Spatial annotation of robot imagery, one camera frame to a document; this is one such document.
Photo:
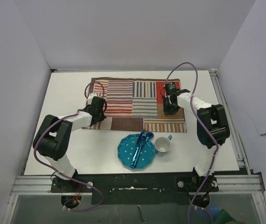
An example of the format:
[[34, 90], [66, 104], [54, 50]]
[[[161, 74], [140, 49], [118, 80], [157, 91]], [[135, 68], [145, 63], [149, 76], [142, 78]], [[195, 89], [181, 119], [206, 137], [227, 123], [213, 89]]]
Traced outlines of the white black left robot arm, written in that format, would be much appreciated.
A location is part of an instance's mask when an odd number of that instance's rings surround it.
[[76, 169], [67, 157], [70, 135], [81, 128], [93, 126], [106, 117], [104, 111], [107, 103], [104, 98], [91, 94], [87, 98], [87, 106], [76, 113], [64, 117], [47, 115], [42, 121], [33, 140], [35, 159], [53, 169], [62, 180], [62, 187], [72, 192], [78, 187], [78, 179], [74, 177]]

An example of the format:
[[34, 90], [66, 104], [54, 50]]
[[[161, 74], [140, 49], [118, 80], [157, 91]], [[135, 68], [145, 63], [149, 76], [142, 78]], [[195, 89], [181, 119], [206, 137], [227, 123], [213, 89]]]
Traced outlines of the aluminium right frame rail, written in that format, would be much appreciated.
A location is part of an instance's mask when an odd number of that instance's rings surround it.
[[245, 168], [248, 175], [251, 175], [250, 165], [247, 159], [247, 155], [245, 152], [244, 145], [242, 143], [240, 134], [235, 126], [235, 123], [233, 121], [233, 117], [231, 115], [231, 112], [229, 110], [229, 106], [227, 104], [227, 101], [225, 99], [224, 93], [221, 89], [221, 85], [218, 79], [217, 75], [217, 69], [212, 69], [209, 71], [209, 75], [217, 96], [217, 100], [220, 104], [224, 106], [226, 115], [227, 115], [227, 121], [230, 128], [230, 141], [232, 143], [232, 147], [234, 150], [234, 154], [237, 160], [237, 164], [240, 168]]

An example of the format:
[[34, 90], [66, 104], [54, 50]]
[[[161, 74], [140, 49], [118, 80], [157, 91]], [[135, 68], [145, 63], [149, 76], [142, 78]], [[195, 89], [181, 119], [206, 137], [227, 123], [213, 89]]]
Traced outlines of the green object bottom corner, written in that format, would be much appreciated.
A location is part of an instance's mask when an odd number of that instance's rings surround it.
[[213, 224], [226, 224], [228, 222], [235, 221], [235, 219], [224, 209], [216, 215]]

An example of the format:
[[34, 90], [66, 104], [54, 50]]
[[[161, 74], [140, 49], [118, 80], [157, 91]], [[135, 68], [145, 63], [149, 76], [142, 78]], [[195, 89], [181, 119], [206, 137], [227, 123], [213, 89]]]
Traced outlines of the aluminium front frame rail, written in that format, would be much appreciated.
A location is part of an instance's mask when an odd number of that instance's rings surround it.
[[[259, 175], [216, 175], [218, 194], [260, 194], [265, 191]], [[49, 176], [16, 177], [11, 195], [73, 195], [73, 192], [51, 192]]]

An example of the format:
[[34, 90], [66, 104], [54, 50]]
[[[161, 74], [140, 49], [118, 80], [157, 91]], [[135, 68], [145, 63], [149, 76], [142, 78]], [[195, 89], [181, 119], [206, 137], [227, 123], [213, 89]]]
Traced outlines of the aluminium frame rail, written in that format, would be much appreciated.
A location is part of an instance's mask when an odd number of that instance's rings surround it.
[[[216, 175], [218, 194], [260, 194], [265, 191], [259, 175]], [[73, 192], [51, 192], [49, 176], [16, 177], [11, 195], [73, 195]]]
[[231, 115], [231, 112], [229, 110], [229, 106], [227, 104], [227, 101], [225, 99], [224, 93], [221, 89], [221, 85], [218, 79], [217, 75], [217, 69], [212, 69], [209, 71], [209, 75], [217, 96], [217, 100], [220, 104], [224, 106], [226, 115], [227, 115], [227, 121], [230, 128], [230, 141], [232, 143], [232, 147], [234, 150], [234, 154], [237, 160], [237, 164], [240, 168], [245, 168], [248, 175], [251, 175], [250, 165], [247, 159], [247, 155], [245, 152], [244, 145], [242, 143], [240, 134], [235, 126], [235, 123], [233, 121], [233, 117]]

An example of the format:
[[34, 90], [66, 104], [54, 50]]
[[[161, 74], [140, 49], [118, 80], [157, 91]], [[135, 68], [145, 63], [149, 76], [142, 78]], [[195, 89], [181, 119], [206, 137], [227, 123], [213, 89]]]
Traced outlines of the striped patchwork placemat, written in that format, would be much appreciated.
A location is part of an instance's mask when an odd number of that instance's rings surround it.
[[105, 98], [106, 119], [90, 127], [97, 130], [158, 133], [185, 133], [186, 119], [180, 108], [175, 115], [165, 115], [162, 79], [92, 78], [89, 93]]

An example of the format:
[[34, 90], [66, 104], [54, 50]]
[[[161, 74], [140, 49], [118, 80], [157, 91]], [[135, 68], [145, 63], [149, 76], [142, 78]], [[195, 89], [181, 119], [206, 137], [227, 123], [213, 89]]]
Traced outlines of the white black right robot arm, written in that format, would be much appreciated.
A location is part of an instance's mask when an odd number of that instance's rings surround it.
[[214, 163], [220, 147], [230, 136], [224, 106], [206, 103], [190, 92], [163, 95], [162, 99], [164, 114], [175, 115], [183, 108], [196, 118], [197, 138], [203, 149], [194, 167], [197, 176], [191, 179], [191, 184], [195, 190], [201, 191], [208, 185], [206, 176], [214, 172]]

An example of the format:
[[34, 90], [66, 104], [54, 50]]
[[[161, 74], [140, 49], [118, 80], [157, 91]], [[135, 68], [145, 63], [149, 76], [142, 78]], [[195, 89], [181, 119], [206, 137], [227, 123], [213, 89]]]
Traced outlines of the blue metallic knife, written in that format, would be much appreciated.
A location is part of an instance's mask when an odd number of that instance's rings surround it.
[[132, 162], [131, 162], [131, 166], [134, 168], [135, 167], [135, 162], [137, 160], [137, 152], [138, 152], [138, 149], [140, 147], [140, 144], [141, 144], [141, 141], [142, 141], [142, 135], [143, 133], [140, 133], [139, 137], [138, 137], [138, 140], [136, 142], [136, 146], [135, 146], [135, 152], [133, 154], [133, 158], [132, 158]]

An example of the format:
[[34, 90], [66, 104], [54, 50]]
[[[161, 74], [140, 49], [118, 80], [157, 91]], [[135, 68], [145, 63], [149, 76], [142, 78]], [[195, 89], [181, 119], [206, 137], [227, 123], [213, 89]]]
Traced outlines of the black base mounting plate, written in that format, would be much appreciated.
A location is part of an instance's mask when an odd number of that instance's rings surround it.
[[210, 192], [218, 192], [217, 179], [199, 177], [196, 173], [153, 173], [114, 175], [75, 175], [74, 181], [58, 177], [52, 179], [50, 191], [61, 193], [61, 201], [67, 205], [83, 195], [91, 195], [91, 204], [96, 205], [154, 205], [175, 203], [188, 205], [196, 191], [207, 199]]

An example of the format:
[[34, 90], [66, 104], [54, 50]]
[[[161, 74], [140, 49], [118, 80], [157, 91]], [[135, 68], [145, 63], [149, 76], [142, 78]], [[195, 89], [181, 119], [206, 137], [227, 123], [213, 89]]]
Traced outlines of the white blue mug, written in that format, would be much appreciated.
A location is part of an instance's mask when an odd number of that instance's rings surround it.
[[166, 153], [168, 153], [172, 147], [171, 139], [172, 135], [169, 135], [168, 137], [159, 137], [156, 139], [154, 143], [155, 147], [155, 153], [158, 156], [164, 156]]

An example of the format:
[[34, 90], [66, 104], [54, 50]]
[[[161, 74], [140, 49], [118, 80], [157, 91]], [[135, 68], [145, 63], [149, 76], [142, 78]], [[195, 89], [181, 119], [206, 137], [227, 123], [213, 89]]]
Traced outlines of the blue polka dot plate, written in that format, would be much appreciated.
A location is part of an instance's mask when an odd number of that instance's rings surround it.
[[122, 165], [131, 170], [142, 170], [151, 165], [156, 155], [154, 144], [151, 140], [147, 140], [145, 146], [141, 149], [136, 167], [132, 167], [131, 161], [136, 149], [136, 143], [139, 134], [129, 134], [123, 138], [117, 147], [117, 156]]

